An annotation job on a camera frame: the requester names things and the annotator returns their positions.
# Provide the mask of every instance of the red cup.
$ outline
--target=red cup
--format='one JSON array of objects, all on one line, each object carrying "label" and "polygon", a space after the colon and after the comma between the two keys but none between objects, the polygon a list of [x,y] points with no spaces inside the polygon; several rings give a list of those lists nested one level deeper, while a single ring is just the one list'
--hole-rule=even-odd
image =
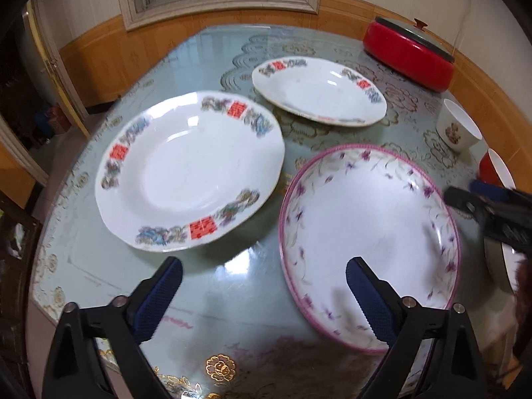
[{"label": "red cup", "polygon": [[501,159],[501,156],[491,148],[488,149],[487,153],[480,161],[478,177],[481,181],[488,183],[489,185],[515,189],[512,174],[510,174],[510,171]]}]

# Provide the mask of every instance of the dining table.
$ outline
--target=dining table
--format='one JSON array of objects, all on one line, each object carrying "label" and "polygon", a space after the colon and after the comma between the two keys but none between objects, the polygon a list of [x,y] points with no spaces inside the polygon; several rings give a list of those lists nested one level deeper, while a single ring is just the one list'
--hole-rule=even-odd
[{"label": "dining table", "polygon": [[[341,127],[273,106],[254,89],[252,71],[286,56],[324,58],[358,71],[384,95],[385,117],[367,127]],[[201,90],[241,94],[273,112],[286,149],[276,189],[257,213],[217,241],[170,254],[130,247],[100,218],[95,178],[102,155],[137,114]],[[309,159],[352,143],[373,144],[415,163],[441,190],[467,188],[487,145],[481,141],[460,155],[446,146],[436,132],[445,98],[456,101],[449,91],[429,91],[375,60],[355,39],[275,25],[206,28],[169,52],[115,102],[71,166],[44,225],[30,299],[57,323],[67,302],[81,308],[107,305],[117,295],[129,295],[174,255],[183,263],[183,282],[153,338],[140,345],[173,397],[355,398],[382,354],[335,342],[300,313],[281,267],[281,203]],[[476,221],[455,210],[452,215],[461,246],[454,301],[466,307],[484,350],[512,327],[513,296],[497,289],[488,273]],[[106,364],[118,370],[108,341],[97,342]]]}]

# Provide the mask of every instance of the lid knob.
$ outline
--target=lid knob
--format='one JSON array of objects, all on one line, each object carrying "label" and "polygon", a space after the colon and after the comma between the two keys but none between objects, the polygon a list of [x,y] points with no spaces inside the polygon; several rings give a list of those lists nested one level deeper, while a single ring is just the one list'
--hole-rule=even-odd
[{"label": "lid knob", "polygon": [[421,31],[423,31],[423,29],[428,25],[428,24],[425,24],[423,21],[420,21],[419,19],[416,19],[414,18],[414,21],[416,21],[416,28],[417,29],[420,29]]}]

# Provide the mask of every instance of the red pot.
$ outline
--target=red pot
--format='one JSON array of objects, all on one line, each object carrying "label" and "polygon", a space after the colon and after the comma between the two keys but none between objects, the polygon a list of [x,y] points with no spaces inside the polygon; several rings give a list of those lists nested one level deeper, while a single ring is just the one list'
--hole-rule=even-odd
[{"label": "red pot", "polygon": [[443,92],[454,73],[454,57],[416,19],[410,25],[377,16],[364,36],[364,49],[377,60],[425,87]]}]

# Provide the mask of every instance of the floral plate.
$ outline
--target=floral plate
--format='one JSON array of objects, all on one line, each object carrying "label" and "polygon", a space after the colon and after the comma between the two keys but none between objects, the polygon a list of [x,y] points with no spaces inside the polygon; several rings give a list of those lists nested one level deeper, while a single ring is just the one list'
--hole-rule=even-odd
[{"label": "floral plate", "polygon": [[[283,201],[279,242],[286,281],[303,315],[351,348],[387,350],[347,286],[345,268],[354,256],[400,296],[430,308],[452,303],[460,245],[449,210],[417,166],[379,147],[343,145],[309,161]],[[427,352],[425,343],[411,377],[419,376]]]},{"label": "floral plate", "polygon": [[275,189],[285,145],[275,117],[218,91],[165,100],[133,118],[98,168],[107,228],[138,249],[169,252],[216,240]]},{"label": "floral plate", "polygon": [[386,115],[386,100],[369,79],[329,60],[270,60],[255,68],[252,79],[270,102],[321,123],[369,126]]}]

